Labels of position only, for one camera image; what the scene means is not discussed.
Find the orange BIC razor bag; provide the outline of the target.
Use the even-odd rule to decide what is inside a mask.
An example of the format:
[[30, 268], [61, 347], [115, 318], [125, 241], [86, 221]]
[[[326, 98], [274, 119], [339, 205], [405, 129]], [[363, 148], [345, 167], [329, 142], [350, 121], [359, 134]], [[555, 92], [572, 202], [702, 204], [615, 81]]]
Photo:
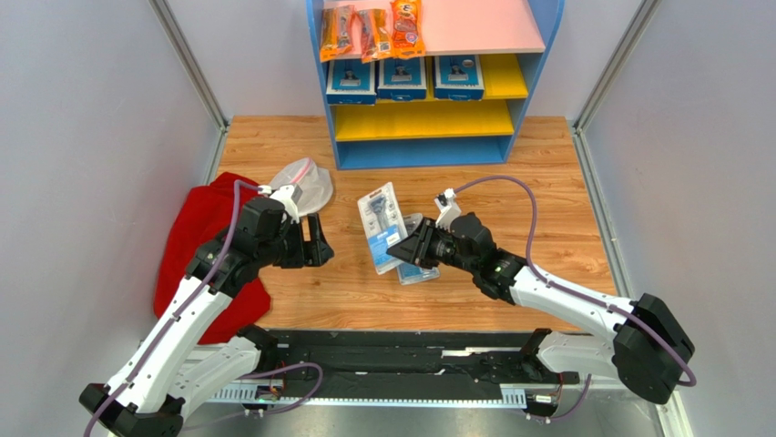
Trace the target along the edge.
[[420, 0], [391, 2], [393, 57], [411, 59], [425, 55], [421, 32], [423, 4]]

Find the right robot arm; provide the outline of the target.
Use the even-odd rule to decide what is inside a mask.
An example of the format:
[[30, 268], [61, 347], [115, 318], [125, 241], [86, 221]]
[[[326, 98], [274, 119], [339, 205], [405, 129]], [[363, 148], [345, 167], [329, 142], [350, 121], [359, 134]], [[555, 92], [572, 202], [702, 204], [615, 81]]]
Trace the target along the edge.
[[471, 274], [492, 300], [540, 310], [580, 328], [581, 336], [546, 332], [529, 355], [548, 371], [617, 378], [645, 401], [665, 404], [687, 374], [695, 346], [669, 306], [643, 294], [629, 300], [580, 287], [532, 266], [493, 241], [473, 213], [440, 229], [424, 218], [405, 239], [391, 238], [387, 252], [430, 269], [440, 264]]

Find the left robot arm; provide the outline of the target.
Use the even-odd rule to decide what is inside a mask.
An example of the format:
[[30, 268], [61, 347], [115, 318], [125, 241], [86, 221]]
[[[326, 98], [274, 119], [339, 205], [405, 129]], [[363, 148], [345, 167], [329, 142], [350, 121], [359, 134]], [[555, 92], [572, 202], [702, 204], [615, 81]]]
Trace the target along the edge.
[[172, 301], [127, 364], [80, 393], [91, 415], [84, 434], [101, 424], [116, 436], [177, 436], [224, 386], [254, 371], [272, 374], [278, 341], [252, 323], [205, 360], [183, 364], [261, 269], [320, 267], [333, 255], [319, 215], [300, 218], [293, 200], [274, 193], [235, 204], [229, 226], [196, 249]]

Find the narrow orange razor pack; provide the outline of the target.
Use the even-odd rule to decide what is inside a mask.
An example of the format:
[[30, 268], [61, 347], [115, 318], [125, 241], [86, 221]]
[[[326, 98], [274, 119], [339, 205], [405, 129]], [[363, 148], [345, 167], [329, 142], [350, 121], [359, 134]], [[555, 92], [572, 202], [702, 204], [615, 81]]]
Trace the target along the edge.
[[361, 26], [361, 61], [364, 64], [393, 56], [385, 9], [360, 9], [356, 12]]

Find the blue razor box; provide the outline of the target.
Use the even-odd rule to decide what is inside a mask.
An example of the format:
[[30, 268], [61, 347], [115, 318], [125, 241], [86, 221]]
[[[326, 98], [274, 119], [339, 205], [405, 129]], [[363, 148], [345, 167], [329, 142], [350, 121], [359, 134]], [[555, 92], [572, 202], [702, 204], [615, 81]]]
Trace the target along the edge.
[[479, 101], [485, 81], [478, 55], [435, 56], [434, 97], [440, 100]]

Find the clear blister razor pack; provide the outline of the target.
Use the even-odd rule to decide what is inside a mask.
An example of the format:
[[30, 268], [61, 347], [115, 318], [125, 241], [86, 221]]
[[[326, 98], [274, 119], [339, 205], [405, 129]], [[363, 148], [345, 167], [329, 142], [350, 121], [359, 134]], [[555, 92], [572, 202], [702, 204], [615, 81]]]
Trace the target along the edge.
[[[413, 213], [403, 217], [403, 223], [408, 235], [412, 234], [419, 227], [423, 217], [421, 213]], [[422, 269], [413, 264], [403, 263], [397, 267], [397, 275], [400, 284], [408, 286], [438, 279], [441, 276], [441, 272], [438, 268]]]
[[387, 253], [388, 248], [408, 236], [393, 183], [361, 197], [357, 205], [375, 271], [383, 275], [402, 264]]

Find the white blue Harry's box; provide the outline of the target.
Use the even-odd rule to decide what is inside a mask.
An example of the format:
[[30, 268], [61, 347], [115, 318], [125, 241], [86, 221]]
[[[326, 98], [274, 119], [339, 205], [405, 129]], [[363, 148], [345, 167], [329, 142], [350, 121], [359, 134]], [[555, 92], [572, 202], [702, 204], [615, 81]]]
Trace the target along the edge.
[[325, 99], [330, 105], [368, 105], [377, 101], [375, 63], [359, 59], [328, 63]]
[[423, 100], [427, 91], [423, 57], [388, 58], [378, 62], [376, 94], [379, 99], [399, 102]]

